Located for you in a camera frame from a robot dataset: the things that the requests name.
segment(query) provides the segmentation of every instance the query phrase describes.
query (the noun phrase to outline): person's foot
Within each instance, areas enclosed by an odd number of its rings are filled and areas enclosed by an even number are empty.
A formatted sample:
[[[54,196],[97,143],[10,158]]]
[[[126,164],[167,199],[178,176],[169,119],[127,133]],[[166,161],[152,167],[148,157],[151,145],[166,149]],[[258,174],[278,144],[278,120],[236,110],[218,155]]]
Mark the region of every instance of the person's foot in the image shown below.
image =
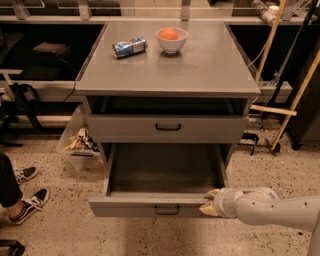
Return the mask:
[[[43,188],[33,195],[30,199],[22,200],[24,202],[24,207],[21,213],[15,217],[9,217],[10,220],[16,224],[20,225],[29,219],[38,210],[42,211],[43,206],[49,199],[49,190]]]
[[[20,185],[23,182],[29,181],[34,178],[39,171],[35,167],[25,168],[21,171],[15,171],[14,174],[16,176],[16,180]]]

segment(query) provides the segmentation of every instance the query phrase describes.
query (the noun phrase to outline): orange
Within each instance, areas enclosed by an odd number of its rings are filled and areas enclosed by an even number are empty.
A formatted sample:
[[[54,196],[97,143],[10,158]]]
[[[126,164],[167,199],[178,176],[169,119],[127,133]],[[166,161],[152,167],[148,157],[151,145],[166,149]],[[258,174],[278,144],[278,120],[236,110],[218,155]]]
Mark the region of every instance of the orange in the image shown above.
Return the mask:
[[[163,28],[159,33],[159,37],[166,40],[178,40],[178,33],[173,28]]]

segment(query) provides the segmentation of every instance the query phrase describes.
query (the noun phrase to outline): jeans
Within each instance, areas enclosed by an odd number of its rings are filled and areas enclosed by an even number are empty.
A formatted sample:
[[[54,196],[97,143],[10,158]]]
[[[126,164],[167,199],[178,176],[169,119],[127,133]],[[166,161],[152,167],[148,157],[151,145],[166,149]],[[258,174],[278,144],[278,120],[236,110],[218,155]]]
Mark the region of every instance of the jeans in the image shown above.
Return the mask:
[[[0,152],[0,204],[7,208],[22,198],[22,191],[14,175],[8,156]]]

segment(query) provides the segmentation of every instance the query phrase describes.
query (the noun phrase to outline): drawer handle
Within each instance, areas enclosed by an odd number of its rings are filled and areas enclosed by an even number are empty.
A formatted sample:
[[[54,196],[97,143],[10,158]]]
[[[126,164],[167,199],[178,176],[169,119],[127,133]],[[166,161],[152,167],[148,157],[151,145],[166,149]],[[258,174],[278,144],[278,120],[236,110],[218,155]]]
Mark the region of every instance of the drawer handle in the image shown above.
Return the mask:
[[[155,206],[154,207],[154,212],[157,214],[157,215],[178,215],[180,213],[180,207],[179,205],[177,205],[176,209],[174,209],[174,211],[170,211],[170,209],[172,208],[166,208],[166,207],[158,207],[158,206]]]
[[[178,124],[176,127],[161,127],[160,124],[156,123],[155,128],[159,131],[174,132],[181,130],[181,124]]]

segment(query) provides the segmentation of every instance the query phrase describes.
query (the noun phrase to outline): shoelace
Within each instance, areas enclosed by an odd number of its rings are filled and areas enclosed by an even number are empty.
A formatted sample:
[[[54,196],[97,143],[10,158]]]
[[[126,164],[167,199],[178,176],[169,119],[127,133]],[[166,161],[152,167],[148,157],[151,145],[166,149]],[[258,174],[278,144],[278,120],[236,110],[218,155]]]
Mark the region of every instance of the shoelace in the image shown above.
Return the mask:
[[[23,182],[23,180],[29,180],[25,175],[23,171],[15,172],[16,180],[19,184]]]
[[[30,199],[26,199],[25,202],[32,205],[34,208],[36,208],[40,211],[43,210],[41,207],[39,207],[39,205],[42,204],[42,200],[35,197],[35,196],[31,197]]]

